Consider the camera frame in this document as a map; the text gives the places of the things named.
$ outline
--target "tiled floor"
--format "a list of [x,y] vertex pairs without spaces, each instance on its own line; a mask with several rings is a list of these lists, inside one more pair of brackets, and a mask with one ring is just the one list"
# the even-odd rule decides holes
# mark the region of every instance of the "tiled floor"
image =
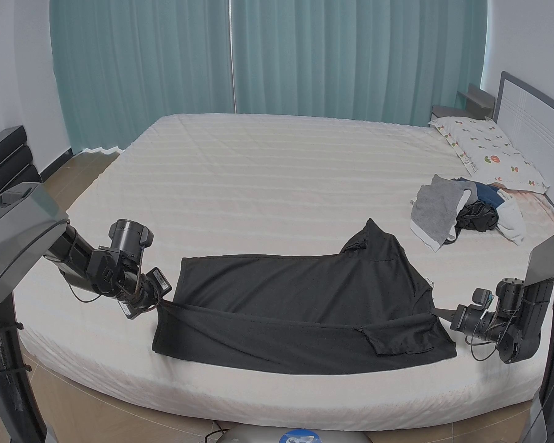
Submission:
[[[45,187],[67,210],[116,157],[101,153],[78,155],[53,174]],[[207,433],[217,429],[209,420],[180,417],[119,401],[60,376],[28,353],[25,356],[33,368],[29,378],[39,408],[54,427],[60,443],[199,443]],[[369,437],[374,443],[515,443],[528,413],[529,402],[524,402],[453,424],[371,432]],[[223,428],[233,425],[220,424]],[[8,441],[0,422],[0,443]]]

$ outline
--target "headboard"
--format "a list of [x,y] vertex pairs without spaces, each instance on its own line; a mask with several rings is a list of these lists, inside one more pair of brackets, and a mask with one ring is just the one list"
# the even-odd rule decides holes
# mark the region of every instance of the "headboard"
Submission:
[[20,182],[41,182],[22,125],[0,132],[0,193]]
[[502,72],[494,118],[546,179],[546,196],[554,206],[554,99]]

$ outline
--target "pillowcase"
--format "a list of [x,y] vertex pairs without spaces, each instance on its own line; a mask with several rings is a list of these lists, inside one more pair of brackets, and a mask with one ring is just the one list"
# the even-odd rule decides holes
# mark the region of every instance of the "pillowcase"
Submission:
[[473,180],[543,194],[548,183],[492,120],[446,116],[429,122],[458,154]]

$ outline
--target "wall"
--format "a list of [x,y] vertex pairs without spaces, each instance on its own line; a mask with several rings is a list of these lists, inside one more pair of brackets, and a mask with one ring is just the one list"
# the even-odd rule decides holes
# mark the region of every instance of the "wall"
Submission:
[[554,0],[488,0],[483,90],[506,70],[554,99]]
[[70,148],[52,68],[50,0],[0,0],[0,131],[23,124],[41,172]]

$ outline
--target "white bed sheet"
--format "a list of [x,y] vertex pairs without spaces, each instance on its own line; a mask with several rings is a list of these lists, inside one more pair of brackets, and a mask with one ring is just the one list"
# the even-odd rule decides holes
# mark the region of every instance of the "white bed sheet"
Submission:
[[[434,174],[466,175],[432,128],[271,115],[161,118],[94,181],[69,215],[93,246],[118,218],[155,234],[143,269],[176,284],[184,256],[336,253],[371,217],[434,283],[437,307],[471,303],[476,287],[524,277],[532,247],[554,233],[543,196],[517,193],[528,235],[464,231],[437,253],[410,230],[410,199]],[[83,298],[90,294],[78,291]],[[291,376],[176,360],[151,351],[157,316],[125,319],[117,302],[81,304],[41,259],[15,291],[21,337],[45,365],[90,388],[165,412],[248,424],[383,430],[444,424],[532,398],[547,356],[479,363],[458,356],[421,367]],[[490,348],[476,349],[484,356]]]

